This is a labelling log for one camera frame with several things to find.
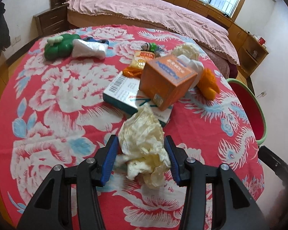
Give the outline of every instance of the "screw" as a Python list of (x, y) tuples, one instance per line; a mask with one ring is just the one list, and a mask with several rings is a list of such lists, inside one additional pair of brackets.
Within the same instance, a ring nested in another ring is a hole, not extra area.
[(60, 171), (62, 169), (62, 165), (57, 164), (55, 165), (55, 167), (53, 168), (55, 171)]
[(188, 163), (195, 163), (196, 162), (195, 158), (193, 158), (193, 157), (187, 157), (186, 160)]
[(87, 163), (94, 163), (95, 162), (95, 158), (94, 157), (89, 157), (88, 159), (86, 159)]
[(229, 170), (229, 166), (227, 164), (221, 164), (222, 170)]

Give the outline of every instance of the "white bottle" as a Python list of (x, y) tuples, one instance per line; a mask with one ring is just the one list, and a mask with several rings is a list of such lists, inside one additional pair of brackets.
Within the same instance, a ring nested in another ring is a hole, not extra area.
[(195, 78), (194, 82), (192, 83), (189, 89), (194, 88), (200, 81), (200, 78), (203, 74), (203, 71), (204, 71), (203, 63), (200, 61), (196, 61), (196, 60), (190, 60), (183, 54), (179, 55), (177, 58), (183, 61), (186, 65), (188, 65), (190, 68), (192, 68), (194, 71), (197, 72), (197, 77)]

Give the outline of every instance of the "orange box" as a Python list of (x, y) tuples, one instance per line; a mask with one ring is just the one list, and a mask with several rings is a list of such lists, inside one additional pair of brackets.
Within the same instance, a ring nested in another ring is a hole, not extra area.
[(145, 64), (139, 89), (163, 111), (185, 95), (196, 77), (184, 62), (167, 55)]

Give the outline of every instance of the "red container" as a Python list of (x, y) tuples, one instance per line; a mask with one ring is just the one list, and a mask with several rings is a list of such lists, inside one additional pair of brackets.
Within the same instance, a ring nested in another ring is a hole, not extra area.
[(264, 38), (260, 37), (260, 39), (259, 39), (259, 44), (260, 44), (260, 45), (263, 45), (263, 44), (265, 44), (265, 43), (266, 43), (266, 41), (264, 40)]

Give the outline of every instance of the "table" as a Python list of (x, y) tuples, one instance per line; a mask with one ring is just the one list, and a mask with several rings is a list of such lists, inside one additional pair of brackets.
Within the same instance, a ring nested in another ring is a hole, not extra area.
[[(103, 102), (102, 92), (126, 67), (140, 46), (156, 42), (166, 53), (192, 39), (167, 31), (126, 25), (70, 30), (81, 37), (110, 41), (107, 58), (60, 59), (43, 56), (47, 38), (36, 42), (16, 69), (0, 101), (0, 191), (14, 224), (34, 192), (56, 164), (71, 167), (94, 156), (111, 134), (117, 134), (124, 114)], [(197, 89), (174, 104), (166, 135), (189, 156), (211, 166), (227, 163), (251, 195), (264, 189), (258, 147), (246, 114), (236, 95), (213, 62), (201, 52), (200, 60), (217, 78), (221, 93), (206, 101)], [(98, 189), (107, 229), (178, 229), (185, 188), (165, 174), (157, 190), (129, 181), (116, 167), (107, 185)], [(76, 210), (72, 187), (72, 215)], [(211, 227), (212, 193), (207, 185), (205, 229)]]

